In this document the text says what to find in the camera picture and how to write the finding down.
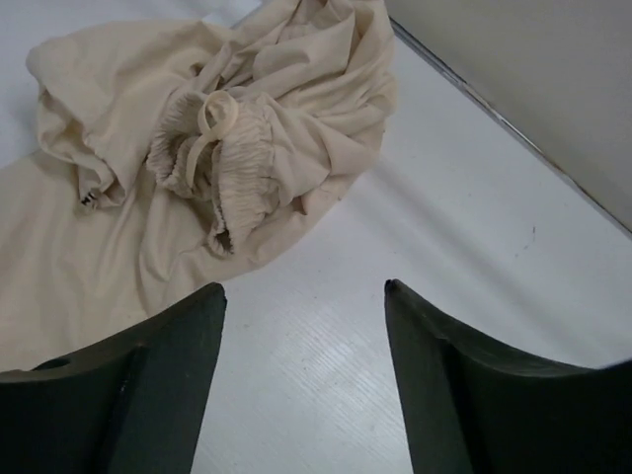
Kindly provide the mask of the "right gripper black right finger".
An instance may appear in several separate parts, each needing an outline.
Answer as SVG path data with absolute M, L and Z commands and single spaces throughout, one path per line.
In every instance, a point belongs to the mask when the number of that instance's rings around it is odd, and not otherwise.
M 627 473 L 631 364 L 581 367 L 504 344 L 409 286 L 384 286 L 417 473 Z

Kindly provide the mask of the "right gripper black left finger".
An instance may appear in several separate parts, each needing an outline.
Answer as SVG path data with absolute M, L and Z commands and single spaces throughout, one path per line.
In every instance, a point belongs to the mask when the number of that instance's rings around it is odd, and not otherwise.
M 190 472 L 226 306 L 211 283 L 94 345 L 2 373 L 2 472 Z

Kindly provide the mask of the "beige trousers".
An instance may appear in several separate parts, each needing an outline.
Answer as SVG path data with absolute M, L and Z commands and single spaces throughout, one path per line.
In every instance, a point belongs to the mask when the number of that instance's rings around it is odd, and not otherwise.
M 30 369 L 256 270 L 379 158 L 396 107 L 381 1 L 273 1 L 234 28 L 49 39 L 36 152 L 1 172 L 1 367 Z

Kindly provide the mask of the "aluminium table edge rail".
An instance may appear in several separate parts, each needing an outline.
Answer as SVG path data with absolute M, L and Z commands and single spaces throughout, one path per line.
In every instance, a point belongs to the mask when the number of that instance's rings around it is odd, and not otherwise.
M 507 118 L 505 118 L 489 101 L 481 96 L 465 79 L 457 74 L 442 59 L 429 50 L 422 42 L 416 39 L 401 24 L 396 22 L 392 17 L 389 18 L 395 36 L 406 47 L 412 50 L 419 58 L 426 62 L 441 77 L 447 80 L 456 90 L 464 97 L 475 104 L 486 116 L 494 123 L 502 128 L 514 140 L 519 142 L 532 155 L 537 157 L 543 164 L 550 168 L 562 181 L 574 189 L 584 200 L 592 205 L 600 214 L 608 221 L 615 225 L 621 232 L 631 236 L 631 228 L 623 223 L 620 219 L 609 212 L 598 200 L 589 194 L 585 188 L 580 186 L 568 173 L 566 173 L 557 163 L 543 153 L 532 140 L 530 140 L 522 131 L 515 127 Z

